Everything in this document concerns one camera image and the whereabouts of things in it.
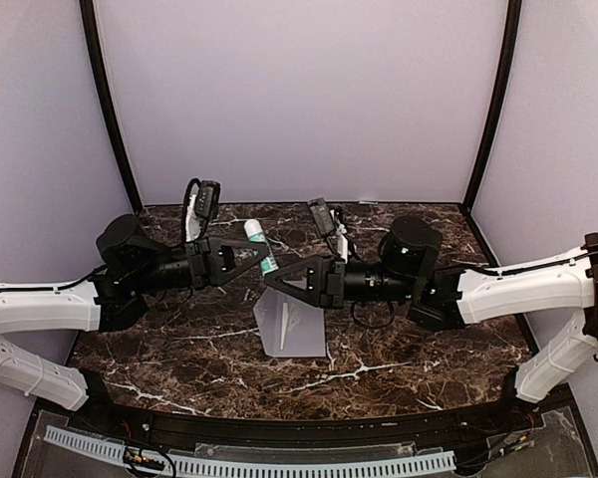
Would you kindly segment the black left corner post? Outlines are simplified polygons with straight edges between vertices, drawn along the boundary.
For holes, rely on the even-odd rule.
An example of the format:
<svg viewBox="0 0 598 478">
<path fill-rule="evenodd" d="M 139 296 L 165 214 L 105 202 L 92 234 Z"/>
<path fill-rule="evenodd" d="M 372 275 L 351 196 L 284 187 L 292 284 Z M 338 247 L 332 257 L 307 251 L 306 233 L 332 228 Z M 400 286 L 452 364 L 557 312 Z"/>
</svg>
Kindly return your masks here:
<svg viewBox="0 0 598 478">
<path fill-rule="evenodd" d="M 133 213 L 138 214 L 143 211 L 144 205 L 132 172 L 131 162 L 114 105 L 98 27 L 96 2 L 80 0 L 79 7 L 92 76 L 116 167 L 131 210 Z"/>
</svg>

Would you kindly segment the black right corner post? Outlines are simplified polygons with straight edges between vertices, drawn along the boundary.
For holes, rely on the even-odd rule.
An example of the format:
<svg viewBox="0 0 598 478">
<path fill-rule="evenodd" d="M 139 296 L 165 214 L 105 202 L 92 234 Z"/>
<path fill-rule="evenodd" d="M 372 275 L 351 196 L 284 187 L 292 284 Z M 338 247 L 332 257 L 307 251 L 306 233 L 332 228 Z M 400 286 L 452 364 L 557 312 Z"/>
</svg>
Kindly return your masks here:
<svg viewBox="0 0 598 478">
<path fill-rule="evenodd" d="M 512 68 L 522 11 L 521 0 L 507 2 L 503 35 L 490 102 L 461 209 L 470 215 L 476 203 L 501 118 Z"/>
</svg>

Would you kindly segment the cream lined letter paper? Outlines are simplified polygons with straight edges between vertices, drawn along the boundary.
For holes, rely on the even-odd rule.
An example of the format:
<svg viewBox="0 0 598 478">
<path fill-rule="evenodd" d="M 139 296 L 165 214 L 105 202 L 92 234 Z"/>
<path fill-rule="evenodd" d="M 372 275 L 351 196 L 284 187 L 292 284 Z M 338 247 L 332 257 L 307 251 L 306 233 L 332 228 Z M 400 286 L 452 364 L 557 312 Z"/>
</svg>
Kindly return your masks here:
<svg viewBox="0 0 598 478">
<path fill-rule="evenodd" d="M 280 350 L 283 350 L 285 347 L 289 319 L 290 319 L 289 304 L 287 302 L 284 302 L 282 304 L 282 315 L 281 315 L 281 326 L 280 326 L 280 341 L 279 341 L 279 349 Z"/>
</svg>

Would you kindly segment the black front frame rail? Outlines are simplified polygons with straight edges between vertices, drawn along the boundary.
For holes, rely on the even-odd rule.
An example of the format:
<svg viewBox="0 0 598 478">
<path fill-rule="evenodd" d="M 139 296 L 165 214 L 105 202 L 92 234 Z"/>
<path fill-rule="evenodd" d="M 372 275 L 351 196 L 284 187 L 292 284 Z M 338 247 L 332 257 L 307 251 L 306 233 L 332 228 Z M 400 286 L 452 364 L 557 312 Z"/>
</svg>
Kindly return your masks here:
<svg viewBox="0 0 598 478">
<path fill-rule="evenodd" d="M 496 403 L 383 418 L 299 421 L 212 418 L 118 404 L 96 411 L 57 411 L 84 429 L 173 449 L 198 444 L 304 449 L 397 443 L 413 443 L 420 449 L 470 447 L 512 431 L 535 431 L 544 424 L 534 410 L 504 409 Z"/>
</svg>

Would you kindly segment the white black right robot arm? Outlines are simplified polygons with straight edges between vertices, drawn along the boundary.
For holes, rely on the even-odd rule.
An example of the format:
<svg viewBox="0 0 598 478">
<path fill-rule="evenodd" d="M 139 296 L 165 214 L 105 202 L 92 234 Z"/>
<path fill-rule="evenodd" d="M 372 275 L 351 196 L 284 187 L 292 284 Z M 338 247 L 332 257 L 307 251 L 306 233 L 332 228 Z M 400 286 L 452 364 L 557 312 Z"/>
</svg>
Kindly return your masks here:
<svg viewBox="0 0 598 478">
<path fill-rule="evenodd" d="M 505 397 L 489 409 L 489 424 L 508 432 L 525 418 L 526 402 L 540 402 L 598 355 L 598 233 L 586 234 L 582 246 L 559 255 L 499 268 L 440 268 L 442 241 L 442 234 L 426 222 L 399 216 L 379 244 L 379 262 L 313 255 L 267 274 L 265 283 L 321 309 L 406 303 L 409 320 L 431 332 L 508 315 L 573 309 L 546 348 L 508 375 Z"/>
</svg>

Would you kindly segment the black corner post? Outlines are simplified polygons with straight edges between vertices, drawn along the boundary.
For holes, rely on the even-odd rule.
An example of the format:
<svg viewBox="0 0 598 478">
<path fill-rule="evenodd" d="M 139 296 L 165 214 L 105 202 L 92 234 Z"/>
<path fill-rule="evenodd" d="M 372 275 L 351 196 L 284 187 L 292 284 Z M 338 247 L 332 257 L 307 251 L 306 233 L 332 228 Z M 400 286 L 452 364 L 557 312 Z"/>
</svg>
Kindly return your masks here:
<svg viewBox="0 0 598 478">
<path fill-rule="evenodd" d="M 131 162 L 114 105 L 98 27 L 96 2 L 80 0 L 79 7 L 92 76 L 116 167 L 131 210 L 133 213 L 138 214 L 143 211 L 144 205 L 132 172 Z"/>
<path fill-rule="evenodd" d="M 521 0 L 507 2 L 503 35 L 490 102 L 461 209 L 470 215 L 476 203 L 501 118 L 512 68 L 522 11 Z"/>
</svg>

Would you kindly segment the grey paper envelope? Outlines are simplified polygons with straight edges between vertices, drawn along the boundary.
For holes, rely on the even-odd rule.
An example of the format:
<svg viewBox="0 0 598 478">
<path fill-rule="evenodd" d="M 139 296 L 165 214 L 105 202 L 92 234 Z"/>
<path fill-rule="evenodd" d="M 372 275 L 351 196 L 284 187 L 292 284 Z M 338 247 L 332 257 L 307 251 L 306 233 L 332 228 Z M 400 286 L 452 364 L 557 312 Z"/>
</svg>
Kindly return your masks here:
<svg viewBox="0 0 598 478">
<path fill-rule="evenodd" d="M 289 304 L 285 347 L 279 349 L 282 304 Z M 267 288 L 253 308 L 265 353 L 273 358 L 324 358 L 324 311 Z"/>
</svg>

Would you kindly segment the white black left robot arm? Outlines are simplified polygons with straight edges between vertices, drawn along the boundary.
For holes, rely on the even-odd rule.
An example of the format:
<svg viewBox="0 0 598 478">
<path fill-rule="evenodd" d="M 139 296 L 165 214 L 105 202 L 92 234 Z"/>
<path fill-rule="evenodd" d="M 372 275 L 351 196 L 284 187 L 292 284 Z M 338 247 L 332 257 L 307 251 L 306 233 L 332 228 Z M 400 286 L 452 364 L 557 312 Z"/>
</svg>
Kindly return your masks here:
<svg viewBox="0 0 598 478">
<path fill-rule="evenodd" d="M 69 283 L 0 283 L 0 384 L 68 410 L 100 434 L 121 425 L 99 377 L 53 363 L 6 340 L 17 332 L 74 330 L 119 332 L 149 310 L 147 296 L 170 290 L 220 287 L 258 265 L 269 253 L 262 242 L 203 237 L 179 247 L 151 239 L 133 214 L 116 218 L 96 241 L 104 261 Z"/>
</svg>

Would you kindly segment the white green glue stick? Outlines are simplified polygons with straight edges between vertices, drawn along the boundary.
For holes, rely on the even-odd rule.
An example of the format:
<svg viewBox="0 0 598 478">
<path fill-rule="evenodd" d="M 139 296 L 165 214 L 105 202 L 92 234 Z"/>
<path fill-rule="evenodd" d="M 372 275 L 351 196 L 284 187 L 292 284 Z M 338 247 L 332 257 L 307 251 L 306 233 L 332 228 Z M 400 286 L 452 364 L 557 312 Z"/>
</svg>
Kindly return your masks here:
<svg viewBox="0 0 598 478">
<path fill-rule="evenodd" d="M 259 267 L 263 275 L 275 272 L 279 269 L 278 263 L 272 253 L 267 236 L 257 219 L 248 219 L 244 223 L 244 231 L 247 239 L 259 245 L 256 253 L 261 256 Z"/>
</svg>

